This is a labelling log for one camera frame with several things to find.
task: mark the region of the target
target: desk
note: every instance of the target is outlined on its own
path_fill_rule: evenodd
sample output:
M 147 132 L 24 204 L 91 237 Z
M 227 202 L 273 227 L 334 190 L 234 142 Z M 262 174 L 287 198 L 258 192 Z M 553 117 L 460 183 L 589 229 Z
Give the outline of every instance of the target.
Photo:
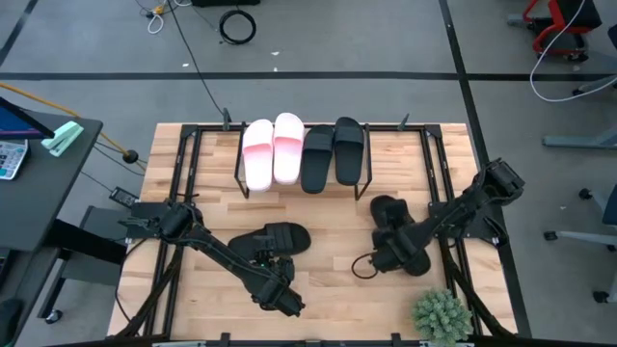
M 73 120 L 84 127 L 75 142 L 56 158 L 40 140 L 30 141 L 30 157 L 13 181 L 0 181 L 0 247 L 18 250 L 13 266 L 0 287 L 0 301 L 17 298 L 23 302 L 17 334 L 21 332 L 63 247 L 54 226 L 68 192 L 83 167 L 102 127 L 99 120 L 27 112 L 43 125 L 56 129 Z M 116 245 L 122 252 L 124 247 Z
M 169 195 L 180 128 L 177 123 L 158 124 L 142 200 L 161 201 Z M 476 173 L 469 135 L 464 124 L 442 124 L 442 131 L 451 180 L 460 194 Z M 370 232 L 374 225 L 369 204 L 374 197 L 388 194 L 405 199 L 414 218 L 428 216 L 431 197 L 419 136 L 371 131 L 373 180 L 359 201 L 354 201 L 353 187 L 335 183 L 329 183 L 324 193 L 316 196 L 303 193 L 299 185 L 273 185 L 269 192 L 251 192 L 245 200 L 233 178 L 238 136 L 238 132 L 202 135 L 195 182 L 199 196 L 194 201 L 203 213 L 205 225 L 222 242 L 265 223 L 287 221 L 306 227 L 312 245 L 293 257 L 296 279 L 292 287 L 303 296 L 307 307 L 299 318 L 262 311 L 251 302 L 240 280 L 206 255 L 186 249 L 171 338 L 218 340 L 221 333 L 231 333 L 232 340 L 388 340 L 391 333 L 401 333 L 403 339 L 419 339 L 411 321 L 411 304 L 430 287 L 445 287 L 436 241 L 427 248 L 433 266 L 422 277 L 395 271 L 379 274 L 373 280 L 360 280 L 350 271 L 352 261 L 372 249 Z M 189 139 L 179 192 L 184 192 L 186 184 L 191 142 Z M 431 153 L 438 163 L 434 147 Z M 445 200 L 441 180 L 438 182 Z M 500 323 L 515 332 L 496 249 L 478 240 L 468 240 L 466 245 L 477 293 Z M 150 291 L 157 250 L 158 241 L 149 240 L 124 263 L 119 296 L 129 315 L 136 312 Z M 156 333 L 161 330 L 166 300 L 163 295 L 157 310 Z M 125 324 L 115 307 L 109 334 Z

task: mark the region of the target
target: slide sandal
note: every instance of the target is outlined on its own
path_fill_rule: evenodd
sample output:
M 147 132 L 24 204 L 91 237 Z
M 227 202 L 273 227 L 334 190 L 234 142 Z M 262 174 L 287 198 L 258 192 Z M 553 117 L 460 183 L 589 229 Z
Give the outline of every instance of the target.
M 385 245 L 386 241 L 394 236 L 396 229 L 415 223 L 414 218 L 409 214 L 407 203 L 402 199 L 397 200 L 389 196 L 379 196 L 373 199 L 370 202 L 370 213 L 375 225 L 379 228 L 371 235 L 375 249 Z M 411 276 L 422 276 L 431 269 L 431 258 L 426 250 L 422 250 L 416 261 L 403 269 Z
M 302 149 L 301 186 L 310 194 L 323 192 L 332 160 L 332 139 L 335 135 L 329 125 L 316 125 L 305 138 Z
M 274 178 L 280 184 L 294 184 L 300 174 L 305 125 L 293 114 L 282 113 L 274 125 Z
M 255 258 L 258 240 L 256 236 L 272 236 L 274 238 L 275 256 L 294 255 L 306 251 L 310 247 L 309 232 L 295 223 L 271 223 L 259 230 L 236 236 L 229 241 L 228 246 L 245 259 Z
M 256 120 L 242 137 L 242 155 L 247 187 L 254 192 L 265 192 L 272 185 L 272 134 L 269 120 Z
M 336 180 L 342 185 L 356 185 L 362 174 L 364 131 L 357 121 L 339 118 L 335 124 Z

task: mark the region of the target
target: gray floor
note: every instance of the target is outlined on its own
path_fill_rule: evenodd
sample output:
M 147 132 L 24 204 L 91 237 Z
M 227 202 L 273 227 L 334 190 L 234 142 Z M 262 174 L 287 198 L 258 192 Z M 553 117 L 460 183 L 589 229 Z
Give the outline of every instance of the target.
M 151 6 L 155 1 L 142 0 Z M 535 64 L 532 37 L 504 24 L 524 0 L 450 0 L 449 6 L 468 72 L 528 73 Z M 26 7 L 26 0 L 0 4 L 0 45 Z M 617 22 L 617 4 L 596 0 L 604 25 L 589 37 L 591 60 L 574 68 L 550 59 L 541 72 L 617 72 L 617 52 L 606 29 Z M 199 9 L 217 22 L 225 9 Z M 219 38 L 191 9 L 178 19 L 202 71 L 411 71 L 455 72 L 439 2 L 432 0 L 300 1 L 264 0 L 249 8 L 258 32 L 249 45 L 219 44 Z M 179 72 L 194 71 L 173 18 L 157 36 L 146 31 L 130 0 L 39 1 L 0 72 Z M 103 120 L 104 130 L 124 146 L 147 156 L 160 121 L 215 121 L 220 117 L 199 81 L 12 81 L 11 84 Z M 468 120 L 456 81 L 424 80 L 216 80 L 208 81 L 234 120 L 272 118 L 291 111 L 303 120 Z M 576 83 L 545 82 L 548 96 L 567 96 Z M 615 120 L 617 93 L 599 93 L 562 104 L 538 99 L 524 82 L 471 82 L 480 123 L 492 158 L 503 157 L 527 182 L 523 197 L 505 208 L 532 333 L 536 337 L 615 342 L 617 306 L 597 305 L 594 289 L 606 288 L 617 255 L 603 246 L 559 240 L 542 232 L 565 228 L 610 232 L 592 203 L 577 191 L 608 192 L 616 183 L 614 153 L 547 149 L 543 135 L 594 134 Z M 23 107 L 50 111 L 19 96 L 0 95 Z M 138 194 L 141 178 L 98 153 L 84 172 L 109 186 Z M 107 192 L 80 176 L 61 211 L 78 223 L 89 204 L 116 206 Z M 67 283 L 57 304 L 63 321 L 46 326 L 31 319 L 19 346 L 40 346 L 102 338 L 113 288 Z

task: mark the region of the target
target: wooden tabletop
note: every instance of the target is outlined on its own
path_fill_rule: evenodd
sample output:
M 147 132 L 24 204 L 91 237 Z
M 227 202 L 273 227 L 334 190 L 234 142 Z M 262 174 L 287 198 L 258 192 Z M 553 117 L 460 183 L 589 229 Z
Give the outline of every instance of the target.
M 181 125 L 158 124 L 142 200 L 162 201 L 169 195 Z M 452 184 L 458 195 L 476 174 L 469 135 L 464 124 L 441 126 Z M 206 255 L 186 250 L 175 305 L 173 339 L 219 339 L 221 333 L 231 333 L 232 339 L 242 340 L 384 340 L 390 339 L 391 333 L 401 333 L 403 339 L 419 339 L 411 320 L 411 306 L 429 288 L 445 287 L 437 242 L 427 247 L 432 267 L 424 276 L 415 278 L 403 271 L 393 271 L 372 280 L 360 280 L 350 271 L 356 257 L 372 250 L 370 233 L 374 224 L 369 204 L 373 198 L 386 194 L 405 199 L 416 220 L 428 216 L 430 195 L 417 133 L 371 132 L 370 135 L 373 181 L 359 201 L 354 200 L 353 187 L 334 182 L 328 183 L 319 195 L 305 194 L 298 184 L 275 184 L 269 192 L 251 192 L 245 200 L 233 178 L 238 132 L 203 135 L 195 186 L 199 196 L 195 201 L 205 225 L 225 243 L 266 223 L 293 222 L 306 227 L 312 245 L 306 252 L 293 256 L 296 279 L 292 287 L 302 295 L 307 307 L 299 318 L 263 311 L 251 301 L 240 280 Z M 191 147 L 189 143 L 180 192 L 186 184 Z M 434 144 L 431 152 L 434 163 L 438 163 Z M 445 200 L 440 176 L 438 182 L 441 199 Z M 476 292 L 499 322 L 515 332 L 496 249 L 478 240 L 465 243 Z M 147 241 L 124 264 L 119 297 L 129 316 L 137 311 L 150 291 L 157 251 L 158 241 Z M 358 266 L 359 272 L 370 273 L 370 270 L 365 263 Z M 156 332 L 162 326 L 165 293 L 162 298 L 155 321 Z M 125 324 L 126 320 L 115 307 L 109 334 Z

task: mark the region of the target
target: chair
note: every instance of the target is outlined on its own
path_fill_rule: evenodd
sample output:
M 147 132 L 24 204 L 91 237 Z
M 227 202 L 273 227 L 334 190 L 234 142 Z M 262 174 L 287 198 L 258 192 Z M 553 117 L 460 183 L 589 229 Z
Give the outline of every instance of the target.
M 578 192 L 578 196 L 583 200 L 593 199 L 603 212 L 602 223 L 615 228 L 617 231 L 617 185 L 613 188 L 608 200 L 603 198 L 600 194 L 586 188 L 581 189 L 580 192 Z M 600 243 L 606 245 L 609 251 L 616 251 L 615 245 L 617 245 L 617 235 L 600 235 L 573 231 L 546 231 L 544 233 L 544 238 L 547 241 L 555 241 L 559 237 Z M 613 277 L 613 282 L 608 292 L 594 291 L 593 297 L 597 303 L 617 303 L 617 273 Z
M 617 25 L 614 25 L 612 28 L 608 29 L 608 37 L 610 38 L 611 42 L 613 43 L 613 45 L 615 46 L 615 49 L 617 49 Z M 597 81 L 593 81 L 587 84 L 584 84 L 578 88 L 576 88 L 575 90 L 572 91 L 572 95 L 579 95 L 582 93 L 587 93 L 589 91 L 593 91 L 603 85 L 605 85 L 606 83 L 614 80 L 615 78 L 617 78 L 617 74 L 611 75 L 611 76 L 607 76 L 605 78 L 599 79 Z M 613 85 L 613 88 L 617 89 L 617 83 L 615 83 Z
M 539 0 L 531 0 L 523 15 L 512 14 L 508 16 L 508 25 L 526 26 L 536 35 L 532 48 L 538 58 L 544 52 L 548 42 L 565 29 L 564 39 L 558 40 L 547 53 L 564 55 L 569 61 L 582 63 L 589 58 L 585 54 L 587 42 L 582 35 L 601 26 L 602 21 L 593 0 L 586 0 L 572 25 L 566 29 L 566 26 L 573 20 L 580 8 L 580 1 L 582 0 L 549 0 L 550 16 L 533 18 L 529 14 L 539 3 Z
M 608 29 L 608 37 L 617 49 L 617 25 Z M 606 83 L 615 80 L 617 74 L 607 76 L 600 80 L 584 84 L 572 91 L 573 95 L 579 95 L 593 91 Z M 542 144 L 546 147 L 569 147 L 588 149 L 617 149 L 617 126 L 606 129 L 596 136 L 545 136 Z

